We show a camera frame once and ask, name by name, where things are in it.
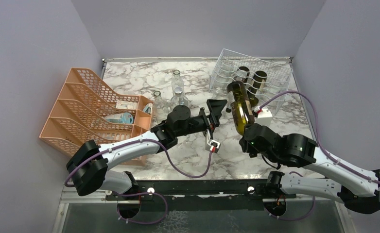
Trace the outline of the clear square glass bottle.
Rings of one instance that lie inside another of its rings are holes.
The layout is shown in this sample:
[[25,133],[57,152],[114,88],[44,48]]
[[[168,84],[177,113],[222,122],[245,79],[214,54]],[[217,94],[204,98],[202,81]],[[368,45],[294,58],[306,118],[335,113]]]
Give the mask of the clear square glass bottle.
[[155,122],[159,124],[163,120],[167,119],[167,115],[169,114],[169,107],[167,101],[164,98],[162,98],[161,92],[159,90],[153,92],[153,97]]

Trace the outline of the green wine bottle white label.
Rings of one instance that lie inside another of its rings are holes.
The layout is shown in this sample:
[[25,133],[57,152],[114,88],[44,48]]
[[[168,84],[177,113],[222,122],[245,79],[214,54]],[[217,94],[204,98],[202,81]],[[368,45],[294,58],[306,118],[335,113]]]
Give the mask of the green wine bottle white label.
[[236,76],[234,77],[234,81],[249,83],[250,79],[250,69],[245,66],[238,67],[236,70]]

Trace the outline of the green wine bottle silver neck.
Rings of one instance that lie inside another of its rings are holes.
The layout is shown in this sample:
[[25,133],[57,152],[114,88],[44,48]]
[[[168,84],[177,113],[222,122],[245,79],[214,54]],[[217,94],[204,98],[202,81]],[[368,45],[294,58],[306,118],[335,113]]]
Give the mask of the green wine bottle silver neck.
[[255,123],[245,85],[241,81],[234,81],[227,85],[226,91],[236,131],[244,135],[245,127]]

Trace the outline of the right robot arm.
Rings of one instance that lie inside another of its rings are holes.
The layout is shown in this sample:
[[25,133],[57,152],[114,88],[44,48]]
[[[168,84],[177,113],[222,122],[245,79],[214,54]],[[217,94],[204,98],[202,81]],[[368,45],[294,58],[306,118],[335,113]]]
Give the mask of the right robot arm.
[[260,154],[272,163],[323,175],[309,178],[272,171],[264,185],[265,193],[272,198],[304,194],[342,203],[361,214],[380,210],[380,169],[362,169],[332,154],[326,155],[320,145],[304,135],[280,136],[259,124],[245,128],[239,145],[251,158]]

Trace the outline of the orange plastic file organizer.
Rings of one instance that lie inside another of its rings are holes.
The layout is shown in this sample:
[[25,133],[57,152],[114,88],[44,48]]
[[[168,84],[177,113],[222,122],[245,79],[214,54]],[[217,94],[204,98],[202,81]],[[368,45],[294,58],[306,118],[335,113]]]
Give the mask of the orange plastic file organizer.
[[[117,109],[118,100],[137,102],[138,108]],[[152,104],[144,96],[116,93],[91,69],[71,68],[39,137],[72,157],[88,140],[108,144],[149,131],[154,117]],[[133,124],[110,123],[104,119],[125,112],[133,115]]]

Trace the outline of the white card box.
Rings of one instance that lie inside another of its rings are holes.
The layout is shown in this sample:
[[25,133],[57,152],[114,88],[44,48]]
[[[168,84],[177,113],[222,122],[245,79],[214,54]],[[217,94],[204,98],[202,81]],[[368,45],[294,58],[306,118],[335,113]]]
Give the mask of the white card box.
[[116,102],[115,108],[117,109],[130,109],[130,110],[135,110],[138,108],[138,103],[137,102],[130,102],[130,101],[123,101],[123,100],[118,100]]

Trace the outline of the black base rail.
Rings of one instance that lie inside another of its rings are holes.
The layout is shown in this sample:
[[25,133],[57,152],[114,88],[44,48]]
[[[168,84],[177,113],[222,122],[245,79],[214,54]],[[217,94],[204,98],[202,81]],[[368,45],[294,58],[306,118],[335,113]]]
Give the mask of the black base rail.
[[271,191],[266,183],[266,179],[143,180],[128,191],[129,197],[108,191],[105,199],[117,202],[123,211],[262,211],[264,200],[296,197]]

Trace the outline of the green wine bottle dark label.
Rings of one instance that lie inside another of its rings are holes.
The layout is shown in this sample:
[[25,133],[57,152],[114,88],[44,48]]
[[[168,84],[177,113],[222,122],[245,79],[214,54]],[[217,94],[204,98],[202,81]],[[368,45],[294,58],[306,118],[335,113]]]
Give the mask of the green wine bottle dark label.
[[259,103],[259,99],[256,97],[257,92],[265,86],[265,82],[267,80],[267,73],[258,70],[253,75],[253,81],[251,82],[251,86],[248,88],[247,94],[250,101],[251,107],[255,107]]

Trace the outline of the tall clear glass bottle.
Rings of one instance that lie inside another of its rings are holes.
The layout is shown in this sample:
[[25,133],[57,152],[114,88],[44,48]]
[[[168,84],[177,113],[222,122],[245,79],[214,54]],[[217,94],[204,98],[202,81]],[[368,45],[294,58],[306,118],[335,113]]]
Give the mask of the tall clear glass bottle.
[[182,89],[183,94],[185,93],[184,81],[181,77],[181,72],[178,69],[175,69],[173,71],[173,76],[172,76],[172,91],[173,91],[173,93],[177,87],[180,87]]

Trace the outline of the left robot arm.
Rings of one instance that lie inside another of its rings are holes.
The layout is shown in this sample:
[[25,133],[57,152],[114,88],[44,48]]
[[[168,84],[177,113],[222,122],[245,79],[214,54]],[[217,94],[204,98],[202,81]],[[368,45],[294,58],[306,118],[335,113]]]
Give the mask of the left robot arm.
[[114,172],[113,167],[144,155],[168,152],[177,145],[178,137],[202,132],[205,149],[209,152],[208,164],[213,153],[217,153],[220,142],[213,139],[213,132],[220,125],[219,119],[227,100],[207,100],[210,114],[200,108],[197,116],[191,116],[189,107],[178,105],[167,118],[149,131],[123,141],[100,144],[86,141],[67,163],[69,176],[66,187],[75,187],[79,196],[89,195],[96,190],[111,190],[124,199],[136,195],[135,179],[130,172]]

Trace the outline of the clear bottle with silver cap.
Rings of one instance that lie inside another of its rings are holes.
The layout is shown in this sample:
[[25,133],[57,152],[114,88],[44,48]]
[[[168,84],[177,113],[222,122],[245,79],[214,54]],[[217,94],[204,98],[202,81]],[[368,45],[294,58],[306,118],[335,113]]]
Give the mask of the clear bottle with silver cap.
[[189,99],[185,96],[184,90],[181,87],[175,87],[173,90],[173,97],[170,99],[170,111],[172,112],[174,107],[183,105],[190,106]]

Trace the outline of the blue correction tape package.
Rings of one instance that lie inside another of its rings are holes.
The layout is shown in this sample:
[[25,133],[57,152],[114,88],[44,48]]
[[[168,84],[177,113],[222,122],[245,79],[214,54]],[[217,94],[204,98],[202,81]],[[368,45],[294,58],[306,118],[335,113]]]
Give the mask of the blue correction tape package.
[[110,123],[116,123],[116,124],[133,124],[134,123],[133,115],[128,112],[108,115],[108,116],[105,116],[104,119]]

